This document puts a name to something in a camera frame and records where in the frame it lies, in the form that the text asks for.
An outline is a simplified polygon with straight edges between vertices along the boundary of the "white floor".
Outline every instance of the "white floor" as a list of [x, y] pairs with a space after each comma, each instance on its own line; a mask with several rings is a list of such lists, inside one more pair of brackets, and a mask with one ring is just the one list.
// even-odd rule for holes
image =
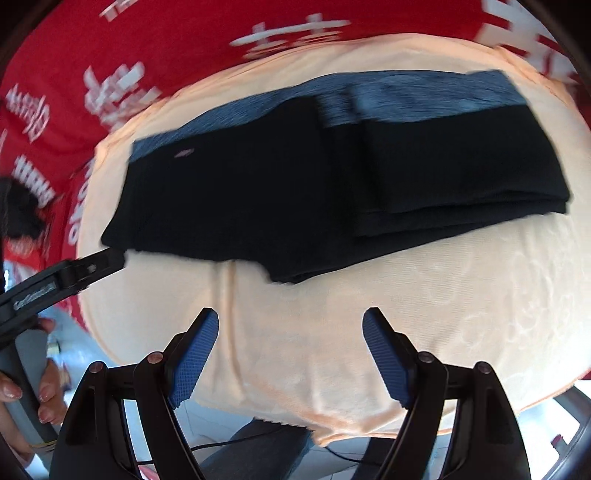
[[[61, 346], [61, 353], [56, 360], [65, 364], [74, 385], [80, 381], [87, 366], [93, 361], [100, 359], [112, 365], [92, 338], [62, 311], [50, 309], [48, 313], [58, 323], [53, 336]], [[579, 384], [581, 389], [591, 394], [591, 382]], [[150, 458], [150, 452], [144, 439], [135, 402], [126, 402], [126, 410], [136, 457], [139, 461], [147, 460]], [[249, 417], [204, 408], [191, 401], [183, 403], [176, 413], [183, 433], [191, 446], [228, 440], [250, 421]], [[550, 445], [551, 440], [557, 434], [562, 434], [566, 442], [569, 442], [576, 433], [578, 424], [555, 401], [549, 400], [522, 413], [519, 417], [519, 425], [530, 460], [532, 480], [541, 480], [558, 459], [558, 453]], [[359, 459], [366, 449], [367, 442], [367, 439], [352, 439], [335, 442], [330, 447], [338, 453]], [[437, 440], [426, 480], [427, 477], [428, 480], [439, 477], [448, 444], [449, 436]], [[215, 450], [200, 450], [196, 452], [196, 458], [202, 461], [213, 451]], [[306, 455], [291, 480], [349, 480], [354, 471], [354, 463], [339, 459], [325, 449], [314, 447]], [[35, 462], [30, 472], [36, 478], [47, 476], [40, 462]]]

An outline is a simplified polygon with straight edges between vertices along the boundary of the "gray handle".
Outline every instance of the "gray handle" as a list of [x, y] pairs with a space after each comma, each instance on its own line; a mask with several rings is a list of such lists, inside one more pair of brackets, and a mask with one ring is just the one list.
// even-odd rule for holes
[[49, 470], [57, 440], [56, 429], [37, 417], [39, 384], [47, 366], [47, 334], [26, 330], [0, 351], [0, 371], [22, 389], [22, 398], [6, 405], [12, 419]]

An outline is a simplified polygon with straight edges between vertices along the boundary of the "jeans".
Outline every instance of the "jeans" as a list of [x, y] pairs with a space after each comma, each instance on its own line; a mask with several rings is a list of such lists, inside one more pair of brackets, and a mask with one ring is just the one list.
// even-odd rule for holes
[[273, 432], [226, 445], [199, 466], [207, 480], [287, 480], [312, 447], [310, 431], [253, 420], [232, 440]]

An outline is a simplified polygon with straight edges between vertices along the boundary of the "blue gripper pad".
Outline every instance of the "blue gripper pad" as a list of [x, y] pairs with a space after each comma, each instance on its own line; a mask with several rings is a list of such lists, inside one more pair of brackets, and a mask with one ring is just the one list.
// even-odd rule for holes
[[[200, 317], [202, 314], [205, 314], [206, 318], [201, 323]], [[188, 400], [193, 394], [197, 380], [199, 380], [219, 332], [219, 319], [214, 310], [203, 309], [195, 320], [195, 323], [197, 322], [201, 323], [201, 327], [196, 333], [191, 331], [193, 327], [185, 333], [185, 336], [194, 335], [194, 337], [189, 345], [183, 346], [186, 351], [178, 360], [177, 367], [173, 371], [171, 391], [168, 396], [168, 401], [173, 408], [178, 408], [182, 402]]]
[[394, 330], [377, 308], [371, 308], [363, 316], [363, 337], [369, 347], [374, 362], [378, 367], [390, 397], [398, 400], [404, 408], [410, 408], [412, 403], [411, 386], [408, 369], [404, 368], [395, 352], [394, 345], [388, 339], [384, 329]]

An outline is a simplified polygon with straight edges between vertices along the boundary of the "textured blue pad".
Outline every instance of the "textured blue pad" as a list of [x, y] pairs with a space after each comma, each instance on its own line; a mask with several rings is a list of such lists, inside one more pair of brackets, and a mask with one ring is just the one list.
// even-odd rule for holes
[[408, 373], [371, 310], [365, 312], [363, 316], [363, 337], [390, 397], [398, 400], [404, 408], [409, 408], [411, 394], [408, 387]]
[[219, 332], [219, 319], [213, 310], [207, 316], [199, 332], [187, 349], [187, 353], [174, 371], [173, 387], [168, 400], [173, 408], [188, 400], [193, 394], [199, 375], [212, 351]]

